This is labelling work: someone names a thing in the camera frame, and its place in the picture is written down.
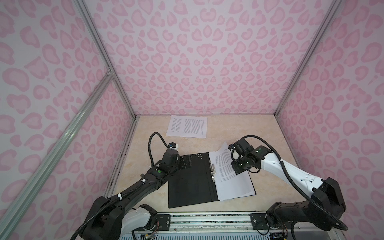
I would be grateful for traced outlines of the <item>blue folder black inside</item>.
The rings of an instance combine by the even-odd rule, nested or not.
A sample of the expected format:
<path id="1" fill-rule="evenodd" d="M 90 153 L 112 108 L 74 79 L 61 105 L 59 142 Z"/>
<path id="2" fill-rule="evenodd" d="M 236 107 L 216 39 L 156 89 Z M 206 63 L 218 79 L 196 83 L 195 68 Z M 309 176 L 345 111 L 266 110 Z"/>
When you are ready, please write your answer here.
<path id="1" fill-rule="evenodd" d="M 219 201 L 209 153 L 190 157 L 191 168 L 177 172 L 169 180 L 170 209 Z"/>

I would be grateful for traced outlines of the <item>printed paper sheet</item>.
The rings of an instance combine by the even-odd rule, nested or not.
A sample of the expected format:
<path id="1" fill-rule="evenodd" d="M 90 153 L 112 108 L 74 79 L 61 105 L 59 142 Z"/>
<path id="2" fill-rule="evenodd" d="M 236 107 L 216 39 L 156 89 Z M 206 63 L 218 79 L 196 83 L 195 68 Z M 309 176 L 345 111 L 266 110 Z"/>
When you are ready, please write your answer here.
<path id="1" fill-rule="evenodd" d="M 237 175 L 233 170 L 227 143 L 223 143 L 218 151 L 209 152 L 209 158 L 219 201 L 256 195 L 249 173 Z"/>

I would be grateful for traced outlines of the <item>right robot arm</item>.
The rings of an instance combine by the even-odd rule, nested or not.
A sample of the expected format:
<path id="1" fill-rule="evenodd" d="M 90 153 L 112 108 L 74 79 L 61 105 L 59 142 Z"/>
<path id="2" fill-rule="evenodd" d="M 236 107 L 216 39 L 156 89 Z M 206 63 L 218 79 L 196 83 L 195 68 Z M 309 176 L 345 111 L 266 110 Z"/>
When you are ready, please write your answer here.
<path id="1" fill-rule="evenodd" d="M 311 223 L 323 231 L 335 228 L 347 231 L 348 226 L 341 220 L 346 203 L 339 183 L 311 175 L 283 160 L 280 154 L 267 142 L 254 148 L 246 137 L 229 145 L 232 168 L 239 175 L 252 168 L 264 170 L 292 186 L 304 201 L 297 203 L 274 203 L 265 215 L 266 225 L 277 229 L 290 222 Z"/>

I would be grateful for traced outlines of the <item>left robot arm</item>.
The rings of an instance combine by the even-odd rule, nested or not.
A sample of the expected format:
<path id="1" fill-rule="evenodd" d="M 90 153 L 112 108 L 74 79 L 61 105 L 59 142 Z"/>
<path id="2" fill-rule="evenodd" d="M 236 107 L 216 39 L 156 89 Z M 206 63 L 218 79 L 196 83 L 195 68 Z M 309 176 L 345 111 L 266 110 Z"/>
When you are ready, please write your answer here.
<path id="1" fill-rule="evenodd" d="M 161 188 L 175 173 L 191 165 L 189 157 L 180 156 L 175 149 L 167 149 L 163 158 L 132 186 L 109 198 L 97 198 L 71 239 L 118 240 L 122 235 L 124 217 L 129 211 L 144 197 Z"/>

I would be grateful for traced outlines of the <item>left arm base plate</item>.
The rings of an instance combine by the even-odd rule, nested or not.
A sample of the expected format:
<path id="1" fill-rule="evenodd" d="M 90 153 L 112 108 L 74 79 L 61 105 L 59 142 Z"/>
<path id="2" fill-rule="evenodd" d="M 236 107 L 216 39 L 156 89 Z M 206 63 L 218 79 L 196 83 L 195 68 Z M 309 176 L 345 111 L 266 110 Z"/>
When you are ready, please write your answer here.
<path id="1" fill-rule="evenodd" d="M 151 216 L 148 223 L 143 227 L 145 231 L 169 231 L 171 223 L 171 215 L 159 214 Z"/>

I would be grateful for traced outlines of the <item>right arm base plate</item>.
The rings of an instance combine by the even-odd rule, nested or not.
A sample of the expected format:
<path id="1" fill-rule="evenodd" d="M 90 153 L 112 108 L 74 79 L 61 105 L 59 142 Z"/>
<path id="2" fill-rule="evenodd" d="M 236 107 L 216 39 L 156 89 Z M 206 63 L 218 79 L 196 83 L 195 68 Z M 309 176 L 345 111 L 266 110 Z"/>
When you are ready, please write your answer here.
<path id="1" fill-rule="evenodd" d="M 250 214 L 250 219 L 251 219 L 251 224 L 253 227 L 253 230 L 259 230 L 261 231 L 267 231 L 267 230 L 283 230 L 283 226 L 276 225 L 275 227 L 270 227 L 267 223 L 266 220 L 266 214 L 265 213 L 251 213 Z"/>

